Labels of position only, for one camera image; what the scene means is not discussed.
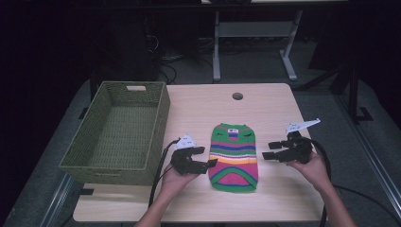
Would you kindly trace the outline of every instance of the green wicker basket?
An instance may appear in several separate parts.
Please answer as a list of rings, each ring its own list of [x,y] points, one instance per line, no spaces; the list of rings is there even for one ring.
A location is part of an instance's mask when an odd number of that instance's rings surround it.
[[[60,168],[85,183],[152,185],[169,107],[163,82],[103,82]]]

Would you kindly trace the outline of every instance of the blue stripe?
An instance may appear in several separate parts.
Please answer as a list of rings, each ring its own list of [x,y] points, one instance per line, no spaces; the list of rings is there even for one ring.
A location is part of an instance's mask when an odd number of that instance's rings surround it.
[[[233,148],[233,147],[227,147],[227,146],[222,146],[222,145],[212,145],[211,148],[220,148],[220,149],[228,149],[228,150],[242,150],[242,149],[252,149],[255,150],[255,146],[242,146],[238,148]]]
[[[227,184],[227,183],[219,183],[219,182],[216,182],[215,184],[219,184],[221,186],[233,186],[233,187],[249,187],[249,186],[253,187],[252,184],[239,185],[239,184]]]

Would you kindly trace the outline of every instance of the human hand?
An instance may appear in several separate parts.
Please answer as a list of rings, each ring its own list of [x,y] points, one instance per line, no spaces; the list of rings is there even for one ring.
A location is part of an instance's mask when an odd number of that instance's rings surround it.
[[[197,178],[200,174],[183,174],[169,164],[164,171],[162,188],[159,197],[164,197],[167,200],[172,200],[177,196],[188,183]]]
[[[323,158],[315,152],[310,152],[309,162],[307,164],[292,161],[288,162],[287,165],[300,171],[302,175],[312,183],[317,191],[321,191],[326,185],[331,184],[327,176]]]

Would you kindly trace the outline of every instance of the striped sweater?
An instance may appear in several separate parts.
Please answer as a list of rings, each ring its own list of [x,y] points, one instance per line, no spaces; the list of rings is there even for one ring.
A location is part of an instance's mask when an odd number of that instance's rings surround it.
[[[215,189],[250,192],[256,189],[258,173],[253,130],[246,125],[220,124],[212,134],[209,158],[218,159],[209,168]]]

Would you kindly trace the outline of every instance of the wooden table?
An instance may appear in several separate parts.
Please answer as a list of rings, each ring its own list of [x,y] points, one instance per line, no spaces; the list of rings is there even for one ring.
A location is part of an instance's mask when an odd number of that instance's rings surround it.
[[[164,148],[189,133],[207,161],[213,128],[220,123],[245,124],[256,135],[259,171],[257,189],[235,194],[217,191],[207,174],[200,175],[169,205],[164,222],[261,222],[319,220],[323,201],[312,185],[295,169],[277,161],[265,161],[268,143],[287,139],[289,122],[304,121],[286,84],[212,84],[167,86],[171,99]],[[234,100],[241,93],[242,100]],[[308,137],[307,130],[301,131]],[[169,163],[173,148],[166,157]],[[76,221],[137,221],[148,208],[150,186],[84,185],[94,189],[81,195],[74,213]]]

